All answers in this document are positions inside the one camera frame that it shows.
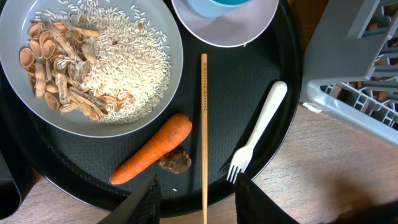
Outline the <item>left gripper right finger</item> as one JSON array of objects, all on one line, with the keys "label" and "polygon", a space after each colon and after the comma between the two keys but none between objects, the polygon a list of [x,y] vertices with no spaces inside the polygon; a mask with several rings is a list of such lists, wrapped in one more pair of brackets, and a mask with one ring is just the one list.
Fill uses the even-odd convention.
[{"label": "left gripper right finger", "polygon": [[235,184],[237,224],[297,224],[250,178],[239,173]]}]

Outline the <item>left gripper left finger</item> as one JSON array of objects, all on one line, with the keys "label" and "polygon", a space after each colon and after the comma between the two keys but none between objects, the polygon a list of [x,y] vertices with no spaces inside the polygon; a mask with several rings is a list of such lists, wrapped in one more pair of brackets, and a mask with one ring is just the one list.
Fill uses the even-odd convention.
[{"label": "left gripper left finger", "polygon": [[154,174],[98,224],[159,224],[160,200],[161,187]]}]

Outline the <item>blue plastic cup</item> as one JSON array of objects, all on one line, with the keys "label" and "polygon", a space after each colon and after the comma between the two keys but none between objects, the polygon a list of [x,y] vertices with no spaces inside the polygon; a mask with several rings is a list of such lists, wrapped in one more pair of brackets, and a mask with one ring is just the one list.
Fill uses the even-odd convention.
[{"label": "blue plastic cup", "polygon": [[187,2],[197,14],[207,18],[216,18],[244,6],[251,0],[188,0]]}]

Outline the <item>white saucer plate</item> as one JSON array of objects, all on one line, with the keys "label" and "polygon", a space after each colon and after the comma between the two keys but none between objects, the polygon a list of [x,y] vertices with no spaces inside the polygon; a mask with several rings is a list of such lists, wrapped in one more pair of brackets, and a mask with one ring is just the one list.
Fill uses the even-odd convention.
[{"label": "white saucer plate", "polygon": [[244,46],[260,36],[272,22],[279,0],[251,0],[223,16],[207,18],[197,14],[188,0],[172,0],[184,27],[202,42],[222,48]]}]

